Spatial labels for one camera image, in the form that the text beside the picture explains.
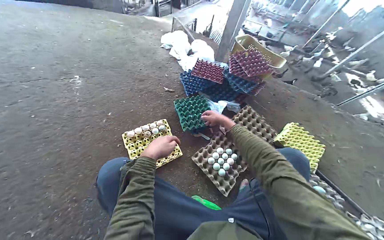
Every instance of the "green jacket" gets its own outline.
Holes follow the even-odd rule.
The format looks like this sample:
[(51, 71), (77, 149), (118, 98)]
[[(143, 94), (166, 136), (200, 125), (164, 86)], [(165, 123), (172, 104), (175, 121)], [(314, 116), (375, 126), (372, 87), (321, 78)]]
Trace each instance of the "green jacket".
[[(316, 190), (285, 157), (245, 127), (235, 125), (227, 133), (248, 166), (261, 180), (275, 216), (289, 240), (370, 238)], [(154, 180), (156, 160), (137, 158), (121, 168), (118, 203), (105, 240), (154, 239)], [(238, 223), (205, 222), (188, 239), (260, 239)]]

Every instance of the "dark blue pants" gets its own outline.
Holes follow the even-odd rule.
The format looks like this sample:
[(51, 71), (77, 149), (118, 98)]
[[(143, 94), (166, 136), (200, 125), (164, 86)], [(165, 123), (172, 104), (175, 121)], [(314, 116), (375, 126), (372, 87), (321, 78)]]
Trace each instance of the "dark blue pants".
[[(309, 181), (309, 160), (299, 150), (284, 148), (279, 152)], [(120, 168), (128, 158), (115, 158), (105, 163), (97, 178), (99, 201), (110, 216), (114, 211), (120, 189)], [(201, 223), (226, 221), (234, 218), (254, 229), (263, 239), (286, 239), (276, 221), (274, 211), (260, 183), (254, 179), (249, 187), (238, 193), (237, 198), (222, 210), (211, 210), (186, 196), (173, 185), (155, 178), (155, 238), (164, 240), (186, 239)]]

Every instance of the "person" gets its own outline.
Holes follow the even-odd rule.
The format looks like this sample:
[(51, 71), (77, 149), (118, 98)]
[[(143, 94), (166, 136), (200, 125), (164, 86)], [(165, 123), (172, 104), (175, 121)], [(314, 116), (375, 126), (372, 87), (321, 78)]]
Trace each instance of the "person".
[(275, 150), (215, 111), (201, 119), (226, 129), (257, 178), (244, 181), (229, 206), (207, 208), (155, 176), (156, 160), (180, 144), (175, 136), (159, 137), (134, 161), (115, 158), (99, 171), (99, 201), (111, 216), (106, 240), (370, 239), (307, 183), (309, 161), (302, 152)]

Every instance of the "cable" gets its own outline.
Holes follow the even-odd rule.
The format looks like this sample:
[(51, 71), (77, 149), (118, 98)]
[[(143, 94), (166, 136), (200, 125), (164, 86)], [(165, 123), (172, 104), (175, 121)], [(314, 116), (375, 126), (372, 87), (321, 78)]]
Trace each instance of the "cable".
[(250, 187), (250, 191), (251, 193), (253, 194), (254, 196), (254, 201), (256, 201), (256, 204), (257, 206), (259, 206), (259, 209), (260, 209), (260, 212), (262, 213), (264, 219), (266, 220), (266, 224), (268, 225), (268, 239), (270, 239), (270, 226), (269, 226), (269, 221), (268, 219), (266, 218), (266, 216), (264, 215), (264, 212), (263, 212), (263, 209), (262, 207), (260, 207), (260, 204), (259, 204), (259, 201), (257, 200), (257, 197), (256, 195), (254, 194), (254, 191), (253, 191), (253, 188), (251, 187), (251, 181), (253, 181), (255, 178), (252, 178), (248, 184), (248, 187)]

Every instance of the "yellow egg tray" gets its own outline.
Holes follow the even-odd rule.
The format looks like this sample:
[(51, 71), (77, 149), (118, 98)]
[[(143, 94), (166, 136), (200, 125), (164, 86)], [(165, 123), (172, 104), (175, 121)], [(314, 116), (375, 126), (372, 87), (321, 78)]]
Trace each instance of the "yellow egg tray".
[(324, 154), (325, 145), (320, 144), (320, 141), (314, 138), (315, 136), (310, 135), (298, 123), (287, 123), (280, 134), (274, 138), (274, 142), (303, 152), (310, 161), (311, 171), (315, 173), (318, 162)]
[[(158, 134), (152, 134), (151, 137), (147, 138), (143, 134), (135, 134), (134, 137), (130, 138), (127, 136), (127, 132), (122, 134), (122, 140), (124, 141), (124, 146), (127, 149), (128, 156), (131, 160), (134, 160), (142, 154), (142, 152), (148, 147), (148, 145), (155, 139), (157, 139), (159, 136), (172, 136), (171, 134), (171, 128), (168, 125), (167, 119), (162, 119), (164, 126), (166, 127), (166, 130), (164, 132), (158, 132)], [(183, 153), (180, 150), (179, 145), (176, 145), (174, 148), (174, 151), (165, 158), (161, 158), (157, 160), (157, 168), (167, 164), (168, 162), (171, 162), (175, 160), (176, 158), (182, 156)]]

